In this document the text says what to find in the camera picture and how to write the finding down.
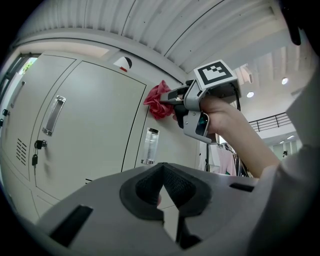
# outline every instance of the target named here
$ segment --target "window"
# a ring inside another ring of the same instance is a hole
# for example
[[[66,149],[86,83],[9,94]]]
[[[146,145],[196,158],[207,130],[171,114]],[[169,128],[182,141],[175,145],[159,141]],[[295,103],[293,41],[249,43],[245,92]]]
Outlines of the window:
[[[36,57],[29,58],[27,62],[23,65],[23,67],[20,69],[19,75],[24,75],[36,60],[37,60]]]

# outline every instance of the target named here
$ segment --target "red towel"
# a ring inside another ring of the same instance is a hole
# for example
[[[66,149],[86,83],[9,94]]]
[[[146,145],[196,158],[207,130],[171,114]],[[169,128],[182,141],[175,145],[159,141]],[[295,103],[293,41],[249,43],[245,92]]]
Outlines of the red towel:
[[[143,104],[150,106],[150,113],[153,115],[154,119],[161,119],[166,116],[170,116],[174,112],[173,105],[161,104],[160,96],[161,94],[171,91],[169,86],[164,80],[149,92],[148,96],[145,98]]]

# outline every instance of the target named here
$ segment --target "locker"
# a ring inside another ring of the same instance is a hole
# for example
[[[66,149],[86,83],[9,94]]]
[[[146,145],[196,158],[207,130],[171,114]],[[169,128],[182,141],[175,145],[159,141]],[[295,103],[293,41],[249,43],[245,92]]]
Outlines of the locker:
[[[34,204],[40,218],[53,206],[51,203],[43,200],[38,195],[34,197]]]
[[[105,67],[81,62],[47,108],[38,140],[36,186],[62,200],[86,183],[122,169],[145,85]]]
[[[30,179],[31,135],[39,110],[52,86],[74,61],[72,58],[41,55],[23,75],[9,101],[10,114],[4,118],[1,146],[27,180]]]
[[[39,216],[31,190],[17,178],[3,158],[1,158],[1,173],[4,189],[6,190],[13,207],[27,220],[32,223],[37,222]]]

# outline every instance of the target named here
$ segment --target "human hand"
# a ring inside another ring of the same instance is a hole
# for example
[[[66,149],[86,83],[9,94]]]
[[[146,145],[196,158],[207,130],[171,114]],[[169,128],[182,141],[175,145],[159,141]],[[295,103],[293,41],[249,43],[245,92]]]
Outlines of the human hand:
[[[222,136],[254,177],[259,178],[264,168],[279,164],[279,159],[235,107],[207,95],[201,100],[200,108],[209,116],[208,133]]]
[[[201,100],[200,108],[209,116],[209,134],[224,136],[238,125],[248,123],[240,111],[218,97],[207,95]]]

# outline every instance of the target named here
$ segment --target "cabinet door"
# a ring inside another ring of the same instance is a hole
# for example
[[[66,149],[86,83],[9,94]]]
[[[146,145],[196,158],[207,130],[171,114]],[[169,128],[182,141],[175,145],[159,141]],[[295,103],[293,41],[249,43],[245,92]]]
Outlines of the cabinet door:
[[[31,190],[17,178],[3,158],[0,162],[4,189],[8,193],[9,200],[21,216],[35,223],[39,216]]]
[[[91,180],[121,172],[145,85],[81,62],[62,83],[38,139],[36,186],[62,200]]]
[[[74,61],[41,55],[23,75],[9,101],[10,114],[4,118],[1,144],[15,168],[28,180],[31,135],[39,110],[52,86]]]

